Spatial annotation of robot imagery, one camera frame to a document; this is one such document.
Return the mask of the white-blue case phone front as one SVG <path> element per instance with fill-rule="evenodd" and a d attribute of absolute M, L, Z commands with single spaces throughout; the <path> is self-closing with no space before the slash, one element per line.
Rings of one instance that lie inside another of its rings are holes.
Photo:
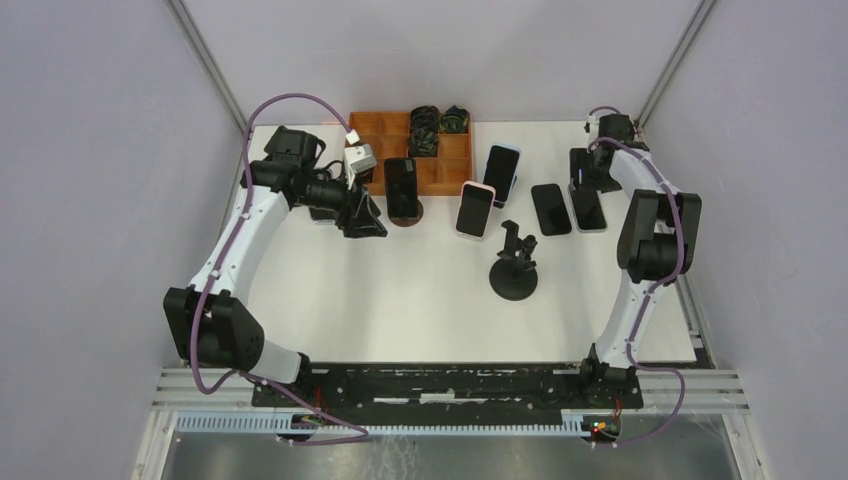
<path fill-rule="evenodd" d="M 607 228 L 600 196 L 596 190 L 575 189 L 570 191 L 577 228 L 582 233 L 600 232 Z"/>

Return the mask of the pink case phone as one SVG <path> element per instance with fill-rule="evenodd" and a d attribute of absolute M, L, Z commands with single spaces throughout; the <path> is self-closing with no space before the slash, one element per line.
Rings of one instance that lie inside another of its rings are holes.
<path fill-rule="evenodd" d="M 455 230 L 474 239 L 485 236 L 496 190 L 486 184 L 466 181 L 461 187 Z"/>

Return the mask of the black clamp stand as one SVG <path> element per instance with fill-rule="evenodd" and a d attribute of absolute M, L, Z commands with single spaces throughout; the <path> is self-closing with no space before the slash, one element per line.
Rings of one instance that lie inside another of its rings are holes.
<path fill-rule="evenodd" d="M 489 271 L 489 283 L 493 291 L 509 301 L 529 298 L 538 286 L 538 272 L 532 255 L 538 245 L 534 235 L 519 237 L 519 225 L 505 220 L 504 246 L 497 253 L 498 260 Z"/>

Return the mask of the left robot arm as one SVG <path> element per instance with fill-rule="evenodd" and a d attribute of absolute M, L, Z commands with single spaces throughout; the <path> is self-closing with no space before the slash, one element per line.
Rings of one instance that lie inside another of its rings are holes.
<path fill-rule="evenodd" d="M 213 251 L 186 287 L 170 288 L 163 299 L 178 355 L 191 367 L 228 368 L 275 381 L 276 394 L 290 407 L 312 399 L 314 381 L 302 373 L 307 356 L 267 339 L 244 301 L 272 237 L 295 207 L 331 213 L 349 239 L 387 236 L 361 179 L 376 166 L 376 157 L 355 129 L 347 130 L 346 140 L 337 178 L 316 166 L 325 142 L 286 127 L 266 143 L 263 159 L 248 163 L 234 212 Z"/>

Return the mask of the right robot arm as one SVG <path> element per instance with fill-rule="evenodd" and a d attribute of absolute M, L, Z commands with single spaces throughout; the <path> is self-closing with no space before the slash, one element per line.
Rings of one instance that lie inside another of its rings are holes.
<path fill-rule="evenodd" d="M 577 392 L 602 408 L 635 386 L 644 330 L 662 296 L 694 258 L 702 200 L 674 186 L 652 160 L 630 117 L 611 106 L 592 109 L 584 125 L 588 144 L 570 152 L 569 197 L 582 232 L 607 223 L 600 196 L 629 200 L 616 245 L 621 281 L 609 320 L 580 367 Z"/>

